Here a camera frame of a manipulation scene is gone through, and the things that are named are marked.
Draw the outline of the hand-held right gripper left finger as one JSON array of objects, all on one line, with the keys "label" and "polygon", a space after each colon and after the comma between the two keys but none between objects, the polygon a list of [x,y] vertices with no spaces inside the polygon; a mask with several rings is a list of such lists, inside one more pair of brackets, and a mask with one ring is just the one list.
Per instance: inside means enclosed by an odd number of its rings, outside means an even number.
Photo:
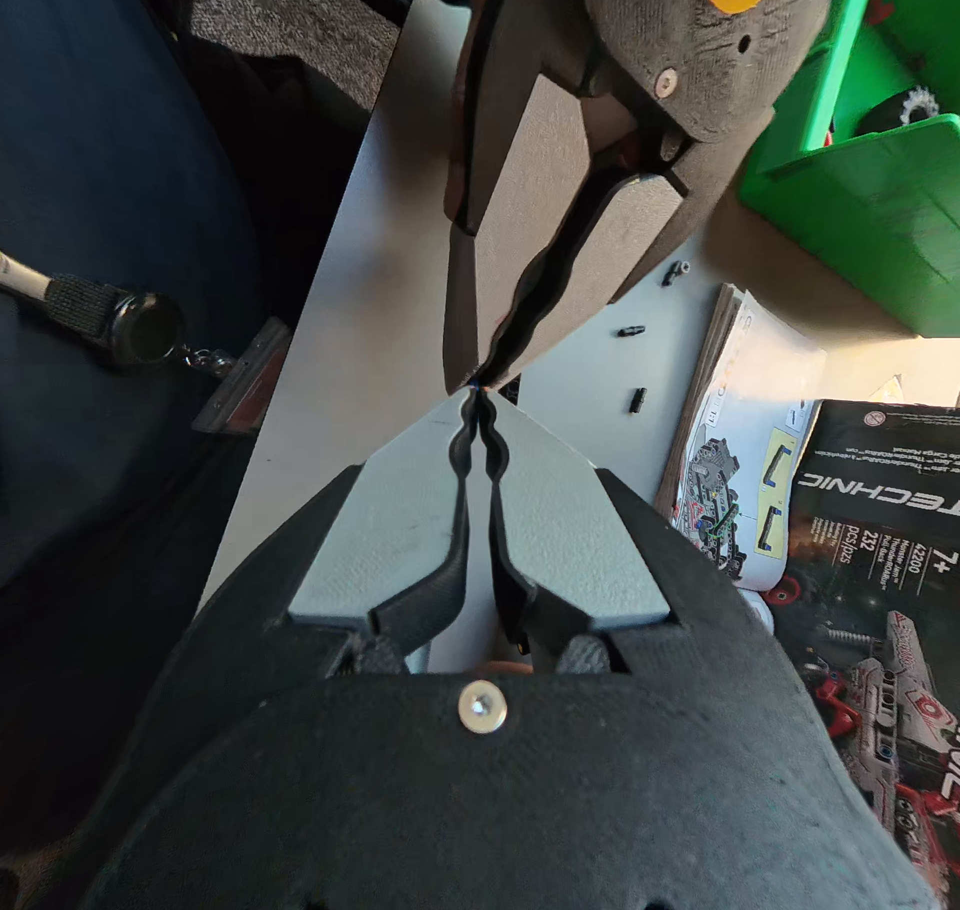
[{"label": "hand-held right gripper left finger", "polygon": [[462,389],[362,466],[289,606],[298,623],[386,638],[404,658],[466,595],[474,389]]}]

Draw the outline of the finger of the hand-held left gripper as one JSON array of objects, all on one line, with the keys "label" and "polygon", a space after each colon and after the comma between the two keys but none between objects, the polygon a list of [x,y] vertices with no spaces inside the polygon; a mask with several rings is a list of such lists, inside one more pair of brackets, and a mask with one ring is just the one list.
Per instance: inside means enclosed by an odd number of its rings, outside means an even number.
[{"label": "finger of the hand-held left gripper", "polygon": [[449,395],[515,355],[508,332],[522,320],[546,252],[591,168],[581,101],[535,77],[475,232],[451,228],[442,327]]},{"label": "finger of the hand-held left gripper", "polygon": [[534,259],[532,286],[494,342],[484,385],[507,382],[594,317],[682,202],[662,174],[591,176],[556,239]]}]

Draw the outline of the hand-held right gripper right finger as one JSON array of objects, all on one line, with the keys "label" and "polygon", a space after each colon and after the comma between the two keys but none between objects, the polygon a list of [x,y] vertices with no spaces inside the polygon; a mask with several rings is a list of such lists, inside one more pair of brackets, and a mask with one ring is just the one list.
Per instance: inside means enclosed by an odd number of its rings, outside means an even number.
[{"label": "hand-held right gripper right finger", "polygon": [[671,608],[594,464],[496,392],[478,393],[488,545],[507,639],[571,664],[581,638],[666,621]]}]

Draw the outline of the lego instruction booklet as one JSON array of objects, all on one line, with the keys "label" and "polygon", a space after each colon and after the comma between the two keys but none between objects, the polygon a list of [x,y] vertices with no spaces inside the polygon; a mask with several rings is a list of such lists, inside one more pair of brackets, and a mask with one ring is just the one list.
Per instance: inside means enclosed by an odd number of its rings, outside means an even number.
[{"label": "lego instruction booklet", "polygon": [[707,330],[654,508],[739,589],[769,592],[827,355],[730,283]]}]

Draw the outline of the black toothed lego wheel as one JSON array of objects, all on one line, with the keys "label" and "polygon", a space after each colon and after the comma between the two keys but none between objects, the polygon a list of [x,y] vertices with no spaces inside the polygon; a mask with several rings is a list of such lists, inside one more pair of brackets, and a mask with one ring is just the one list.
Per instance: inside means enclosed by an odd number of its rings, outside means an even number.
[{"label": "black toothed lego wheel", "polygon": [[929,120],[940,113],[939,103],[927,87],[907,88],[885,98],[866,112],[858,122],[855,135],[894,131]]}]

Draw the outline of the black lego set box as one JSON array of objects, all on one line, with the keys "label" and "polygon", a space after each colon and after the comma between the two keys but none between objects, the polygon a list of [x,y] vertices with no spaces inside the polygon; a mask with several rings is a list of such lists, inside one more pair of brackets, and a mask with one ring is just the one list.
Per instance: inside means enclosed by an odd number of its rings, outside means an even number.
[{"label": "black lego set box", "polygon": [[763,597],[851,780],[959,906],[958,409],[826,400]]}]

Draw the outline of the person's left hand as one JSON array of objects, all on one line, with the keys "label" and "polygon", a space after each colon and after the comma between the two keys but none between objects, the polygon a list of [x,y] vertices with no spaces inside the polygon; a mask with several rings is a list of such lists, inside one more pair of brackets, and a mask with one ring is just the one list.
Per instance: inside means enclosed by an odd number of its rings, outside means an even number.
[{"label": "person's left hand", "polygon": [[443,199],[444,213],[455,223],[465,192],[466,182],[466,150],[465,125],[463,124],[466,100],[467,69],[470,61],[477,25],[486,0],[467,0],[470,10],[462,48],[456,67],[455,76],[450,92],[451,124],[450,149],[448,156],[448,173]]}]

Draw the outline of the badge card holder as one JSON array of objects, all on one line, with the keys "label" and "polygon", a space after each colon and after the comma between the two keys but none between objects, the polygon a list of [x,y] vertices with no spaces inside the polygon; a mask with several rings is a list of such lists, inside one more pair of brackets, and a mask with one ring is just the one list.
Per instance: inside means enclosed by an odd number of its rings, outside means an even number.
[{"label": "badge card holder", "polygon": [[246,351],[186,351],[184,362],[218,386],[191,424],[204,434],[256,437],[262,427],[292,341],[292,330],[270,317]]}]

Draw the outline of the green plastic bin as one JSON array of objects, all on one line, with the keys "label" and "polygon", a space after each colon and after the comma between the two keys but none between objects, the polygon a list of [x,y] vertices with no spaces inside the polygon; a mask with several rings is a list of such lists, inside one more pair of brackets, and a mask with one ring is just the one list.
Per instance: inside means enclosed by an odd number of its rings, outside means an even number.
[{"label": "green plastic bin", "polygon": [[[917,86],[941,113],[856,136]],[[832,0],[750,153],[741,201],[906,328],[959,334],[959,0]]]}]

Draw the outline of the black badge reel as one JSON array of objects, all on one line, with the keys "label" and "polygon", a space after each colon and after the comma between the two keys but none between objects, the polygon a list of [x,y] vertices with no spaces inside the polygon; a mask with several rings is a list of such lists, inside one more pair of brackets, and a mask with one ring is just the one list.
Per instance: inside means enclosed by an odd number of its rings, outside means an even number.
[{"label": "black badge reel", "polygon": [[100,352],[119,372],[183,364],[221,379],[236,362],[222,350],[189,348],[186,317],[163,294],[63,276],[49,280],[40,307],[52,323]]}]

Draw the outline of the person's dark blue clothing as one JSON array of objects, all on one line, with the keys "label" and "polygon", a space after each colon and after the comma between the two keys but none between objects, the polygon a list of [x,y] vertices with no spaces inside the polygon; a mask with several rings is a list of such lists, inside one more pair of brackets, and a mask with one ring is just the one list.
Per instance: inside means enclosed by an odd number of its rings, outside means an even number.
[{"label": "person's dark blue clothing", "polygon": [[[2,253],[160,293],[190,348],[294,327],[369,113],[294,56],[189,31],[188,0],[2,0]],[[2,294],[2,906],[90,812],[194,615],[253,443],[214,379],[124,373]]]}]

